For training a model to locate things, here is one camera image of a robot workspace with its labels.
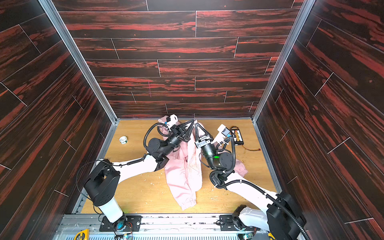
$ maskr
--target aluminum frame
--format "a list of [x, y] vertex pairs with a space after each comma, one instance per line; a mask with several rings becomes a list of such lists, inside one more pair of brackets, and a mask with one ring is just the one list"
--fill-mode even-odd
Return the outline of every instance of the aluminum frame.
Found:
[[63, 40], [63, 43], [67, 47], [68, 51], [71, 53], [74, 61], [79, 66], [81, 72], [83, 73], [85, 79], [89, 83], [91, 89], [95, 93], [96, 97], [100, 101], [101, 105], [103, 106], [108, 118], [111, 120], [111, 122], [114, 124], [116, 123], [116, 120], [118, 119], [115, 112], [113, 111], [111, 105], [109, 104], [107, 98], [105, 97], [103, 91], [101, 90], [99, 84], [96, 81], [96, 78], [94, 77], [93, 73], [91, 72], [88, 64], [86, 63], [84, 57], [80, 53], [79, 48], [77, 47], [76, 43], [74, 42], [70, 32], [68, 31], [67, 27], [65, 26], [64, 21], [62, 20], [59, 12], [57, 11], [55, 5], [51, 0], [38, 0], [40, 5], [43, 7], [43, 10], [47, 14], [49, 20], [51, 20], [52, 25], [60, 35], [61, 39]]

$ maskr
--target wood grain wall panel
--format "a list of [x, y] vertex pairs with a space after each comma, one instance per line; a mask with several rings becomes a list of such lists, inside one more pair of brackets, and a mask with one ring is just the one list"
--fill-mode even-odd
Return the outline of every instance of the wood grain wall panel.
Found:
[[346, 224], [347, 228], [354, 233], [356, 239], [381, 240], [384, 239], [384, 231], [378, 226], [374, 219], [367, 219]]
[[243, 103], [179, 103], [167, 104], [169, 114], [178, 113], [248, 113], [252, 102]]
[[74, 38], [74, 41], [84, 58], [119, 59], [110, 38]]
[[86, 62], [95, 76], [159, 77], [156, 60], [90, 60]]
[[74, 62], [60, 41], [3, 81], [25, 104], [30, 105]]
[[19, 25], [0, 32], [0, 81], [12, 75], [39, 54]]
[[0, 31], [44, 13], [37, 0], [5, 0], [0, 6]]
[[316, 31], [320, 21], [321, 21], [321, 18], [317, 17], [312, 12], [310, 12], [307, 20], [303, 25], [303, 28], [299, 33], [299, 36], [297, 37], [297, 40], [304, 46], [307, 46], [314, 32]]
[[316, 95], [319, 102], [384, 172], [384, 114], [333, 74]]
[[281, 81], [284, 92], [315, 134], [325, 152], [331, 151], [349, 137], [297, 77], [288, 63], [285, 63], [281, 76], [284, 79]]
[[55, 186], [55, 189], [57, 191], [68, 195], [71, 198], [71, 201], [74, 200], [76, 202], [78, 196], [80, 195], [75, 183], [77, 171], [73, 171], [73, 169], [79, 169], [79, 167], [81, 167], [84, 163], [95, 160], [90, 159], [90, 156], [92, 153], [92, 149], [96, 145], [97, 139], [100, 135], [100, 123], [103, 121], [103, 118], [107, 118], [106, 116], [103, 117], [103, 112], [101, 111], [101, 109], [99, 110], [99, 113], [97, 114], [96, 118], [94, 118], [94, 121], [92, 122], [79, 147], [76, 149], [76, 152], [74, 153], [72, 159], [68, 162], [67, 167], [63, 171], [60, 180]]
[[297, 9], [198, 11], [197, 37], [288, 35]]
[[21, 23], [20, 26], [41, 53], [61, 40], [46, 14]]
[[292, 8], [301, 8], [303, 3], [304, 3], [304, 0], [294, 0], [292, 4]]
[[303, 157], [308, 160], [307, 164], [299, 166], [303, 173], [301, 183], [318, 211], [323, 227], [336, 239], [341, 239], [346, 234], [340, 230], [343, 222], [365, 219], [370, 214], [324, 152], [286, 91], [276, 104]]
[[195, 113], [193, 118], [250, 118], [252, 116], [253, 113]]
[[74, 153], [75, 150], [62, 140], [41, 173], [34, 173], [38, 179], [30, 190], [28, 188], [28, 194], [1, 233], [1, 238], [27, 239]]
[[53, 0], [58, 11], [147, 11], [145, 0]]
[[381, 1], [321, 0], [313, 13], [354, 37], [384, 50]]
[[135, 92], [136, 103], [223, 103], [226, 91]]
[[384, 174], [352, 139], [329, 156], [371, 216], [384, 228]]
[[95, 77], [103, 91], [149, 91], [152, 78]]
[[281, 86], [281, 77], [278, 76], [277, 77], [277, 80], [275, 82], [275, 85], [273, 86], [272, 90], [271, 90], [271, 97], [273, 98], [273, 100], [276, 102], [277, 99], [279, 98], [281, 92], [283, 91], [283, 87]]
[[259, 101], [264, 89], [227, 91], [226, 103]]
[[78, 104], [80, 104], [81, 108], [86, 109], [88, 105], [96, 98], [96, 95], [89, 86], [87, 80], [85, 80], [83, 76], [80, 79], [82, 80], [82, 83], [73, 94], [73, 97], [76, 99]]
[[91, 127], [91, 124], [99, 113], [100, 108], [101, 106], [98, 99], [93, 98], [93, 101], [89, 104], [89, 106], [73, 118], [73, 127], [65, 136], [65, 140], [74, 149], [78, 149], [80, 146], [81, 141], [88, 132], [88, 129]]
[[120, 59], [233, 58], [237, 38], [113, 39]]
[[25, 108], [26, 106], [11, 91], [0, 84], [0, 132]]
[[[99, 154], [101, 146], [104, 143], [104, 138], [100, 134], [100, 126], [99, 126], [99, 124], [98, 124], [98, 128], [97, 128], [96, 131], [97, 131], [97, 136], [94, 139], [93, 148], [88, 153], [87, 161], [86, 162], [91, 162], [91, 161], [96, 161], [97, 160], [96, 159], [97, 155]], [[78, 181], [78, 185], [79, 186], [84, 186], [85, 182], [87, 181], [87, 177], [88, 177], [89, 173], [91, 172], [91, 169], [92, 169], [92, 164], [87, 164], [85, 167], [83, 167], [79, 171], [79, 181]], [[79, 191], [77, 190], [76, 187], [74, 187], [72, 192], [68, 194], [70, 199], [68, 201], [67, 206], [65, 206], [64, 214], [71, 214], [72, 213], [72, 210], [74, 209], [74, 207], [76, 205], [76, 201], [77, 201], [79, 195], [80, 195]]]
[[118, 118], [127, 118], [127, 115], [129, 114], [144, 114], [148, 111], [148, 109], [151, 110], [152, 114], [167, 114], [167, 108], [164, 103], [109, 103], [111, 104]]
[[129, 91], [104, 91], [104, 95], [110, 104], [136, 103], [133, 93]]
[[79, 87], [82, 76], [72, 65], [43, 95], [3, 130], [0, 164], [13, 168]]
[[43, 171], [57, 148], [62, 143], [65, 135], [71, 129], [72, 119], [81, 112], [81, 107], [72, 98], [70, 99], [48, 124], [42, 134], [35, 138], [34, 143], [26, 151], [18, 163], [12, 168], [10, 174], [1, 182], [0, 198], [2, 219], [0, 230], [3, 230], [7, 222], [12, 218], [23, 199], [26, 197], [33, 184]]
[[313, 95], [320, 90], [332, 71], [322, 64], [299, 41], [293, 45], [287, 62]]
[[148, 78], [148, 81], [151, 92], [195, 90], [195, 78], [193, 77]]
[[52, 191], [48, 204], [41, 212], [33, 230], [26, 239], [52, 239], [63, 219], [64, 208], [69, 200], [69, 197]]
[[273, 69], [275, 68], [275, 65], [277, 63], [277, 59], [279, 57], [271, 57], [269, 63], [268, 63], [268, 67], [267, 69], [265, 70], [265, 74], [271, 74]]
[[270, 75], [196, 77], [196, 91], [265, 89]]
[[236, 76], [264, 74], [269, 58], [159, 60], [160, 74], [173, 76]]
[[287, 36], [239, 37], [235, 58], [278, 57]]
[[308, 49], [349, 86], [384, 111], [384, 53], [322, 21]]
[[74, 38], [192, 38], [193, 12], [60, 12]]
[[251, 10], [251, 9], [272, 9], [291, 8], [292, 0], [147, 0], [149, 11], [204, 11], [204, 10]]

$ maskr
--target black cable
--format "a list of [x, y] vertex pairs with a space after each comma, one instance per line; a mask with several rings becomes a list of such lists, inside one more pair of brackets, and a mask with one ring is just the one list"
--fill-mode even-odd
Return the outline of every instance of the black cable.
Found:
[[155, 128], [156, 126], [158, 126], [158, 125], [163, 126], [163, 127], [167, 127], [166, 124], [161, 123], [161, 122], [157, 122], [157, 123], [153, 124], [153, 125], [148, 129], [147, 133], [146, 133], [145, 136], [144, 136], [143, 145], [144, 145], [144, 148], [145, 148], [145, 149], [147, 149], [147, 147], [148, 147], [148, 146], [147, 146], [147, 138], [148, 138], [149, 133], [152, 131], [152, 129], [154, 129], [154, 128]]
[[[213, 183], [212, 181], [212, 173], [214, 172], [220, 172], [220, 171], [213, 171], [211, 172], [211, 174], [209, 175], [209, 178], [211, 179], [211, 182]], [[287, 215], [289, 218], [291, 218], [295, 224], [299, 227], [299, 230], [300, 232], [302, 233], [302, 235], [304, 236], [305, 240], [311, 240], [310, 237], [308, 236], [307, 232], [304, 230], [303, 226], [301, 226], [301, 224], [298, 222], [298, 220], [296, 219], [295, 215], [293, 213], [291, 213], [286, 207], [284, 207], [281, 202], [279, 202], [277, 199], [271, 197], [269, 194], [265, 194], [265, 191], [262, 190], [261, 188], [259, 188], [257, 185], [251, 183], [251, 182], [248, 182], [248, 181], [245, 181], [245, 180], [233, 180], [233, 181], [230, 181], [230, 182], [227, 182], [221, 186], [216, 186], [218, 189], [222, 189], [224, 187], [228, 187], [229, 185], [233, 184], [233, 183], [244, 183], [246, 185], [249, 185], [251, 187], [253, 187], [254, 189], [258, 190], [259, 192], [261, 192], [266, 198], [268, 198], [269, 200], [271, 200], [274, 204], [276, 204], [280, 209], [282, 209]]]
[[168, 134], [164, 134], [164, 133], [162, 133], [162, 131], [160, 130], [160, 127], [159, 127], [159, 126], [157, 126], [157, 131], [158, 131], [159, 134], [160, 134], [161, 136], [163, 136], [163, 137], [169, 137], [170, 134], [171, 134], [171, 132], [169, 132], [169, 131], [168, 131]]

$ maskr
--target small can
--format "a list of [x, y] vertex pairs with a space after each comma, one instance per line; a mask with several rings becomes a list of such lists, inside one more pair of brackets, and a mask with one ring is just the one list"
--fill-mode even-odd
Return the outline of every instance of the small can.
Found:
[[120, 143], [121, 144], [126, 144], [127, 141], [128, 141], [128, 138], [126, 136], [122, 136], [120, 139], [119, 139]]

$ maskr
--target pink garment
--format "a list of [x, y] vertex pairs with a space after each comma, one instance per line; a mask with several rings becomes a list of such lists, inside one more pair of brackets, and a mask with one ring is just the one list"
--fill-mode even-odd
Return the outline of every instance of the pink garment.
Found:
[[[159, 122], [164, 123], [167, 117], [168, 116], [162, 117], [159, 119]], [[161, 127], [160, 130], [164, 134], [168, 133], [168, 130], [164, 127]], [[164, 168], [169, 189], [182, 210], [196, 205], [196, 191], [201, 188], [202, 181], [201, 163], [196, 164], [196, 161], [199, 161], [200, 150], [190, 151], [194, 153], [194, 156], [188, 156], [188, 144], [191, 144], [190, 142], [181, 142], [180, 148], [177, 151], [168, 154], [167, 157], [169, 158], [169, 161]], [[248, 173], [244, 164], [238, 159], [236, 159], [234, 170], [242, 177]]]

